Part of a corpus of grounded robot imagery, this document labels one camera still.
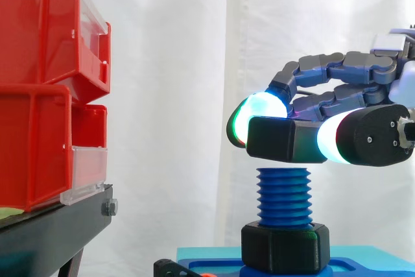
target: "led light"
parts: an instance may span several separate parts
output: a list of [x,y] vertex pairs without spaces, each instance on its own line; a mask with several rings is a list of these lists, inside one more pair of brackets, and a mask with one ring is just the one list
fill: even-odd
[[253,116],[287,118],[287,108],[271,93],[259,92],[250,95],[233,120],[233,134],[243,143],[248,140],[249,120]]
[[355,110],[350,110],[348,112],[344,112],[338,114],[336,116],[330,117],[323,123],[317,133],[317,145],[320,149],[320,152],[326,157],[327,159],[333,162],[340,162],[340,163],[347,163],[350,162],[346,161],[342,155],[340,155],[337,144],[336,144],[336,133],[339,124],[342,120],[349,115],[350,113],[354,112]]

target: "blue screw thread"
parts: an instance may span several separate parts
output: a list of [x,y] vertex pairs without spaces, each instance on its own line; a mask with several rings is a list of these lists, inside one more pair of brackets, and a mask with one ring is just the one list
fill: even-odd
[[302,168],[263,168],[258,171],[259,224],[272,228],[311,228],[311,195],[308,194],[311,188],[307,178],[310,172]]

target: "black nut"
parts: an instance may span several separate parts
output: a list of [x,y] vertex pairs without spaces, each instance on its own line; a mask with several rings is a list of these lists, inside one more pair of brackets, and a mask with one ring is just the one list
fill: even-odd
[[329,229],[312,223],[310,230],[286,230],[260,226],[242,229],[244,264],[271,274],[317,274],[330,260]]

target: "white curtain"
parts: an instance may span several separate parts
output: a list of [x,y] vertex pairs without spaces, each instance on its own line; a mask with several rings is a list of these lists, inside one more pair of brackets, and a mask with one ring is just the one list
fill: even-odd
[[[289,60],[365,52],[377,33],[415,23],[415,0],[93,2],[112,24],[112,92],[97,102],[109,111],[119,213],[85,248],[80,277],[151,276],[177,247],[239,245],[242,226],[257,219],[255,168],[288,165],[228,143],[231,111]],[[307,167],[313,218],[333,244],[414,259],[412,161]]]

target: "orange object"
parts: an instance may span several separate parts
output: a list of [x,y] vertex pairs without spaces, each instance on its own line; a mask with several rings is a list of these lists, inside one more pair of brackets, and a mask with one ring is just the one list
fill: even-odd
[[102,191],[111,27],[90,0],[0,0],[0,208]]
[[90,0],[0,0],[0,84],[63,84],[75,101],[110,92],[111,27]]

